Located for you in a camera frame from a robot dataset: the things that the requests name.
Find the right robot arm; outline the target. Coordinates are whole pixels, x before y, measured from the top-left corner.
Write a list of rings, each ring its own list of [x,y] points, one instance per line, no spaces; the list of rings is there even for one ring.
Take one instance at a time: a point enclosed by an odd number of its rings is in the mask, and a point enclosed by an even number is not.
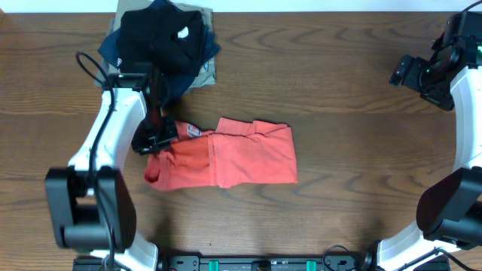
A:
[[[451,16],[432,50],[430,59],[403,56],[389,82],[456,112],[453,171],[422,194],[412,224],[367,253],[365,269],[467,269],[453,253],[481,244],[481,15]]]

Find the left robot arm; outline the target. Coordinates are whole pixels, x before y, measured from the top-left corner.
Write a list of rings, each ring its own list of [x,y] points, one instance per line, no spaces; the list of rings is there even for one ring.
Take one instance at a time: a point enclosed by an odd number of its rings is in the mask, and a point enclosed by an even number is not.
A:
[[[87,138],[44,185],[56,244],[87,253],[79,268],[157,270],[159,248],[136,230],[136,210],[122,170],[129,151],[158,154],[177,138],[161,109],[169,88],[159,68],[107,75],[102,105]]]

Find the black folded garment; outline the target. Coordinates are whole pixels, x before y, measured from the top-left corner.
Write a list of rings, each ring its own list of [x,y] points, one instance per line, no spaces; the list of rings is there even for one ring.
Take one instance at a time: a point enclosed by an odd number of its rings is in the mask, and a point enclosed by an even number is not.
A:
[[[204,24],[199,11],[172,5],[127,11],[121,18],[117,49],[122,72],[152,63],[166,74],[197,76],[203,61]]]

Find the red t-shirt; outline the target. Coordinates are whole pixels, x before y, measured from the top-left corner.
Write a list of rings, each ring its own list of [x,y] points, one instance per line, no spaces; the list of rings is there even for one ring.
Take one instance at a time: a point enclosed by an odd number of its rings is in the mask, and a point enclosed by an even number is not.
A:
[[[294,139],[285,123],[222,117],[214,130],[175,125],[178,138],[169,149],[152,154],[144,171],[157,190],[298,183]]]

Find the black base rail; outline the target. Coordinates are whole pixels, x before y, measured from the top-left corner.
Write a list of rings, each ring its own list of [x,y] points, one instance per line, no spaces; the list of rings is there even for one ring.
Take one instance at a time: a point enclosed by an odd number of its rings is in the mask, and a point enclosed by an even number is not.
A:
[[[328,255],[325,261],[314,257],[289,258],[249,258],[249,257],[197,257],[177,256],[168,260],[160,260],[154,270],[163,271],[324,271],[330,270],[365,270],[360,267],[359,260],[348,255]],[[79,257],[74,259],[72,270],[101,270],[100,259]],[[450,271],[446,256],[438,256],[416,267],[416,271]]]

